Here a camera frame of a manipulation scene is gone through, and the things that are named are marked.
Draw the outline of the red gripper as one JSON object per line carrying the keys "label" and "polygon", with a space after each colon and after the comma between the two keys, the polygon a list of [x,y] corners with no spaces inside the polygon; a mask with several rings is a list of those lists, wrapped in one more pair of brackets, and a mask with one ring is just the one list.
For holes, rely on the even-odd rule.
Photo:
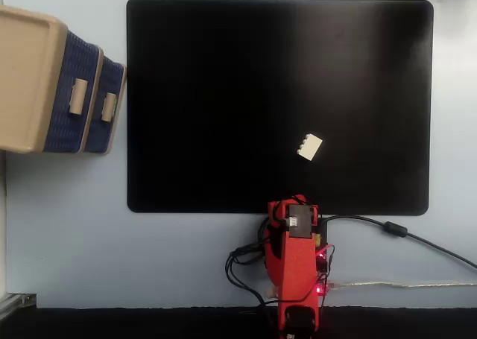
{"label": "red gripper", "polygon": [[312,226],[318,224],[319,207],[315,202],[304,194],[296,194],[287,197],[283,200],[268,202],[268,216],[273,225],[285,223],[288,217],[288,207],[290,205],[305,205],[308,206],[312,213]]}

